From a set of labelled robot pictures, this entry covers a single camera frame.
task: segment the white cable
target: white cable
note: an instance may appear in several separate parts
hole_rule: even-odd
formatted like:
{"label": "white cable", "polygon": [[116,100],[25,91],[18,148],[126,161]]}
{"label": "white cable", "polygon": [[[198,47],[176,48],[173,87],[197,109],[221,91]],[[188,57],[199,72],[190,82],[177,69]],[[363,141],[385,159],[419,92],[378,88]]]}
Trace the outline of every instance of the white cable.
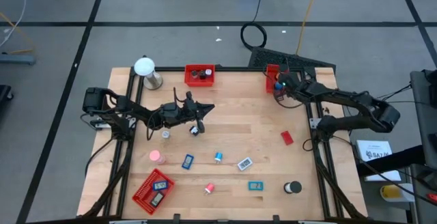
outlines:
{"label": "white cable", "polygon": [[0,47],[2,47],[8,40],[9,37],[11,37],[12,33],[14,33],[15,28],[18,26],[18,24],[21,22],[21,19],[23,19],[23,15],[25,14],[25,10],[26,10],[26,0],[24,0],[23,3],[23,10],[21,11],[21,16],[18,19],[18,21],[16,21],[15,26],[11,29],[11,31],[9,32],[8,36],[5,37],[5,40],[0,44]]}

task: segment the wooden table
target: wooden table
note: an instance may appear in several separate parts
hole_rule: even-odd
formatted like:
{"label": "wooden table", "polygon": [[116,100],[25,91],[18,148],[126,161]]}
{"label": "wooden table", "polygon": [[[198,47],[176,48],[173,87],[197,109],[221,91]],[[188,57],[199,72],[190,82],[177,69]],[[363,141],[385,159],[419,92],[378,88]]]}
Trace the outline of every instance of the wooden table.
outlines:
{"label": "wooden table", "polygon": [[[109,88],[124,95],[129,70],[114,68]],[[265,76],[261,72],[216,72],[213,87],[188,87],[184,84],[183,72],[161,74],[163,86],[156,91],[145,89],[141,105],[156,109],[160,104],[172,102],[173,87],[176,87],[179,98],[191,91],[194,100],[213,103],[215,108],[203,121],[206,132],[197,137],[188,131],[195,124],[192,122],[170,129],[168,140],[161,137],[163,130],[159,130],[147,141],[146,127],[139,123],[124,219],[172,219],[175,213],[181,214],[181,219],[271,220],[274,214],[278,214],[281,220],[324,218],[313,154],[302,149],[303,141],[310,137],[305,106],[296,109],[280,107],[272,94],[266,93]],[[331,68],[316,68],[316,74],[318,81],[325,86],[337,86]],[[286,105],[298,104],[291,99],[284,101]],[[322,103],[322,106],[328,107],[331,115],[343,116],[338,104]],[[294,140],[288,146],[280,135],[285,130]],[[349,140],[346,132],[336,135]],[[93,151],[109,137],[109,130],[97,132]],[[351,147],[338,139],[331,139],[330,145],[340,188],[356,208],[367,215]],[[115,143],[112,143],[89,166],[78,214],[89,210],[107,185],[114,149]],[[164,165],[152,163],[148,156],[152,150],[160,150],[167,162]],[[220,165],[214,162],[216,152],[223,153]],[[190,170],[181,168],[186,154],[195,157]],[[236,164],[247,156],[251,157],[253,165],[241,172]],[[132,200],[132,196],[153,168],[175,180],[175,188],[150,216]],[[248,191],[249,180],[263,181],[264,191]],[[284,193],[283,185],[294,180],[302,184],[302,192]],[[203,189],[209,182],[216,188],[213,194],[205,196]],[[334,216],[333,196],[328,185],[326,188],[330,212]],[[118,194],[116,189],[111,213],[115,213]]]}

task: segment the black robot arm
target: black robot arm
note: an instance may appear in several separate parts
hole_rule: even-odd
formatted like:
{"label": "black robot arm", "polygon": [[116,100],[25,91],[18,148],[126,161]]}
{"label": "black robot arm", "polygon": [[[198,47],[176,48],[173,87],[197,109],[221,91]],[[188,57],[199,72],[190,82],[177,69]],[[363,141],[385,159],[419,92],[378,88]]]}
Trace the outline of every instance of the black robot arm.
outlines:
{"label": "black robot arm", "polygon": [[[175,88],[173,91],[174,102],[162,104],[156,110],[151,111],[110,89],[89,87],[85,92],[82,110],[91,116],[98,115],[103,122],[106,122],[111,127],[114,139],[126,140],[131,136],[130,120],[120,117],[120,113],[143,121],[152,130],[159,130],[162,127],[171,128],[186,122],[197,121],[199,131],[205,132],[202,119],[214,108],[214,105],[195,102],[191,92],[186,93],[185,100],[179,100]],[[183,103],[182,107],[178,106],[177,101]]]}
{"label": "black robot arm", "polygon": [[399,111],[389,103],[375,99],[369,92],[345,92],[338,89],[330,89],[314,80],[300,80],[297,73],[289,72],[280,74],[278,78],[284,86],[286,94],[301,102],[331,102],[347,107],[354,107],[359,111],[358,115],[336,118],[325,115],[318,120],[317,132],[321,140],[327,140],[338,130],[354,130],[370,128],[375,132],[391,132],[400,118]]}

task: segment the pink cup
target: pink cup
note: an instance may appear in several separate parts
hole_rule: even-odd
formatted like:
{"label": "pink cup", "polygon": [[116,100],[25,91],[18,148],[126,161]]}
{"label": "pink cup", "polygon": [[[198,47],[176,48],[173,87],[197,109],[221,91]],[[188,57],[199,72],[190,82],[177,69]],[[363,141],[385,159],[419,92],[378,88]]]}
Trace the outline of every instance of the pink cup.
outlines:
{"label": "pink cup", "polygon": [[153,150],[149,154],[150,160],[157,164],[163,164],[165,162],[165,157],[158,150]]}

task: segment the red basket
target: red basket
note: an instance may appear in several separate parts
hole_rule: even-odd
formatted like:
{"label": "red basket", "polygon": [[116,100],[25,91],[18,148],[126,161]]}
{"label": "red basket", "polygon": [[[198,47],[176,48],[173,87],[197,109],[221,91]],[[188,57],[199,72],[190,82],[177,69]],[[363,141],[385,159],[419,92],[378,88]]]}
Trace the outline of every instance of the red basket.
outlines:
{"label": "red basket", "polygon": [[157,208],[152,206],[150,202],[155,197],[154,193],[157,193],[157,191],[153,191],[153,183],[157,181],[163,181],[166,180],[169,183],[169,188],[159,190],[163,195],[163,199],[159,203],[158,207],[163,204],[164,199],[168,196],[168,194],[173,190],[173,187],[175,186],[175,182],[168,178],[165,174],[163,174],[158,169],[154,169],[149,177],[144,181],[144,183],[141,185],[141,187],[138,189],[138,191],[133,195],[132,200],[136,202],[138,205],[140,205],[147,213],[152,215]]}
{"label": "red basket", "polygon": [[[207,76],[206,79],[201,80],[198,76],[197,78],[193,78],[191,72],[193,70],[212,70],[211,76]],[[185,83],[189,87],[211,87],[214,84],[214,75],[215,75],[215,65],[214,64],[187,64],[185,65]]]}
{"label": "red basket", "polygon": [[276,83],[276,74],[279,72],[279,65],[276,64],[268,64],[266,71],[266,92],[272,94],[274,91],[274,84]]}

